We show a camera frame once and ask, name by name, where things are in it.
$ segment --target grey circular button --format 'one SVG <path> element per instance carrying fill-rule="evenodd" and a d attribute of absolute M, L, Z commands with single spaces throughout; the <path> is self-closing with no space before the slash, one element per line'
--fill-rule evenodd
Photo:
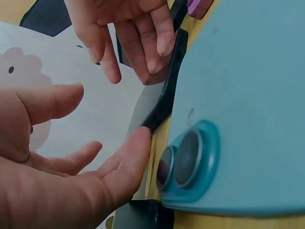
<path fill-rule="evenodd" d="M 174 178 L 178 186 L 189 185 L 198 170 L 203 151 L 203 139 L 197 130 L 188 132 L 177 150 Z"/>
<path fill-rule="evenodd" d="M 173 168 L 173 151 L 172 146 L 167 147 L 162 154 L 160 159 L 158 170 L 157 170 L 157 188 L 159 190 L 163 189 L 169 178 Z"/>

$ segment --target hand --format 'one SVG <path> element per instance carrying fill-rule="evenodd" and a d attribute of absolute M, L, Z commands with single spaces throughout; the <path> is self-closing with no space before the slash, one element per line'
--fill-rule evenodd
<path fill-rule="evenodd" d="M 82 96 L 81 84 L 0 89 L 1 229 L 93 229 L 139 188 L 150 150 L 145 127 L 99 169 L 79 175 L 99 142 L 67 158 L 29 151 L 31 125 L 68 115 Z"/>
<path fill-rule="evenodd" d="M 107 24 L 143 84 L 167 74 L 175 36 L 167 0 L 65 0 L 77 36 L 112 83 L 121 80 Z"/>

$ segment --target yellow surface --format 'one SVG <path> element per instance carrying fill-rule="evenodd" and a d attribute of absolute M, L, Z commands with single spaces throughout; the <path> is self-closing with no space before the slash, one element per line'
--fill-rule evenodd
<path fill-rule="evenodd" d="M 217 7 L 220 0 L 215 0 L 207 15 L 196 21 L 186 17 L 182 28 L 189 32 L 188 47 L 203 28 L 211 12 Z M 167 146 L 168 133 L 171 120 L 168 119 L 156 132 L 152 139 L 151 159 L 149 162 L 150 171 L 146 184 L 146 198 L 159 199 L 156 187 L 156 174 L 162 152 Z M 246 219 L 218 216 L 205 216 L 175 212 L 174 229 L 305 229 L 305 216 L 286 217 L 280 219 Z"/>
<path fill-rule="evenodd" d="M 36 0 L 0 0 L 0 21 L 19 25 Z"/>

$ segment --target black plastic piece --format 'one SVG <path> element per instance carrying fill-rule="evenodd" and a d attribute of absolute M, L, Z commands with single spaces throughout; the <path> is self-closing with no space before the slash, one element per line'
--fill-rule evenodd
<path fill-rule="evenodd" d="M 64 0 L 36 0 L 20 26 L 55 37 L 71 26 L 71 20 Z"/>
<path fill-rule="evenodd" d="M 152 133 L 154 133 L 172 113 L 178 73 L 186 53 L 187 41 L 188 32 L 183 29 L 179 29 L 170 61 L 168 78 L 164 84 L 164 89 L 160 95 L 157 105 L 142 123 L 142 126 L 148 127 Z"/>
<path fill-rule="evenodd" d="M 171 7 L 171 16 L 173 19 L 173 30 L 177 31 L 187 14 L 187 0 L 175 0 Z"/>
<path fill-rule="evenodd" d="M 131 200 L 116 210 L 113 229 L 173 229 L 174 211 L 160 201 Z"/>

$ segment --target finger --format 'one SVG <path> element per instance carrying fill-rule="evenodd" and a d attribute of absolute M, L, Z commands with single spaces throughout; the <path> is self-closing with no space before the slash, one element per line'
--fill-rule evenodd
<path fill-rule="evenodd" d="M 132 68 L 143 84 L 149 80 L 144 50 L 138 31 L 133 21 L 124 21 L 115 24 L 117 36 Z"/>
<path fill-rule="evenodd" d="M 150 154 L 150 130 L 137 128 L 128 141 L 127 151 L 118 168 L 102 180 L 111 208 L 118 208 L 139 189 Z"/>
<path fill-rule="evenodd" d="M 134 21 L 141 39 L 147 67 L 150 73 L 157 73 L 164 66 L 157 52 L 157 33 L 150 14 L 143 14 Z"/>
<path fill-rule="evenodd" d="M 104 35 L 97 23 L 98 13 L 93 0 L 65 0 L 76 35 L 89 49 L 92 62 L 101 61 L 105 50 Z"/>
<path fill-rule="evenodd" d="M 45 157 L 40 156 L 39 154 L 35 152 L 30 152 L 27 160 L 22 165 L 32 167 L 36 170 L 43 171 L 49 174 L 57 175 L 60 177 L 67 177 L 68 174 L 61 173 L 58 171 L 54 171 L 50 168 L 50 164 L 48 160 Z"/>
<path fill-rule="evenodd" d="M 84 93 L 80 83 L 12 90 L 27 110 L 31 125 L 67 116 L 77 108 Z"/>
<path fill-rule="evenodd" d="M 48 164 L 54 171 L 75 176 L 94 160 L 101 149 L 100 142 L 91 142 L 66 158 L 48 158 Z"/>
<path fill-rule="evenodd" d="M 161 82 L 166 81 L 168 77 L 168 71 L 169 71 L 169 65 L 165 66 L 162 70 L 159 72 L 153 74 L 146 85 L 155 85 Z"/>
<path fill-rule="evenodd" d="M 101 28 L 105 37 L 105 54 L 102 60 L 100 61 L 100 64 L 108 80 L 111 83 L 119 83 L 121 81 L 122 76 L 118 65 L 118 61 L 114 53 L 109 29 L 107 25 L 102 26 Z"/>
<path fill-rule="evenodd" d="M 157 31 L 157 51 L 161 56 L 166 56 L 172 51 L 167 47 L 174 36 L 173 20 L 168 4 L 153 10 L 151 16 Z"/>

